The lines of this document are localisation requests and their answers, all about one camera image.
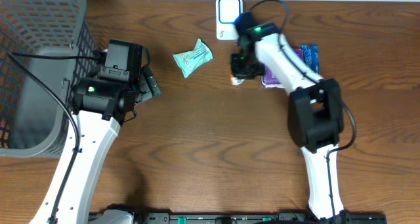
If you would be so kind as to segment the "orange white snack bar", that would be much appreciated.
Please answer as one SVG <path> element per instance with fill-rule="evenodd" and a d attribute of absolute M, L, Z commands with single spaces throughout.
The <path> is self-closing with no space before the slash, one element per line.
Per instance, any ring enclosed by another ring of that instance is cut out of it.
<path fill-rule="evenodd" d="M 231 82 L 231 85 L 233 85 L 233 86 L 239 86 L 244 81 L 245 81 L 245 79 L 236 78 L 232 74 L 230 74 L 230 82 Z"/>

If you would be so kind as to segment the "teal wet wipes pack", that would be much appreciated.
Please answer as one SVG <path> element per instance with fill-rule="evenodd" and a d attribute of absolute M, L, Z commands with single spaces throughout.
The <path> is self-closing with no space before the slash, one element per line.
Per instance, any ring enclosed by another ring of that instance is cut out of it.
<path fill-rule="evenodd" d="M 213 53 L 201 39 L 198 39 L 193 50 L 174 54 L 173 58 L 181 69 L 183 76 L 187 78 L 201 65 L 211 61 Z"/>

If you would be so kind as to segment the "blue cookie package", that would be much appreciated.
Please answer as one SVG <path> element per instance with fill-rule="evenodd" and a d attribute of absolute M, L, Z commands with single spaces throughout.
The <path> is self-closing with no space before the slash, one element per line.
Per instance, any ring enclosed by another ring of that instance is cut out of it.
<path fill-rule="evenodd" d="M 301 44 L 305 64 L 317 74 L 320 73 L 319 48 L 317 44 Z"/>

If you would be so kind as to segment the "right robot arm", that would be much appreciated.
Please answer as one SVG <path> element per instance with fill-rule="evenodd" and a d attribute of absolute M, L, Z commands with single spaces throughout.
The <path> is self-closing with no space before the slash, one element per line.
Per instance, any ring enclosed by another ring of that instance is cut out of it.
<path fill-rule="evenodd" d="M 251 79 L 268 68 L 283 85 L 289 97 L 287 128 L 306 164 L 308 206 L 317 219 L 336 216 L 344 209 L 334 153 L 344 129 L 338 83 L 311 70 L 273 23 L 236 31 L 240 52 L 234 57 L 233 75 Z"/>

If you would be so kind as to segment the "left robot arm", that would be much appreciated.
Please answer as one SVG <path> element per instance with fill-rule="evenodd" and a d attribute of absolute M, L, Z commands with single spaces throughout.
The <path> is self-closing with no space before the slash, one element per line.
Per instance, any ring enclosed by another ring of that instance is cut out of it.
<path fill-rule="evenodd" d="M 135 105 L 160 94 L 149 50 L 111 40 L 73 87 L 70 128 L 51 185 L 32 223 L 87 223 L 105 157 Z"/>

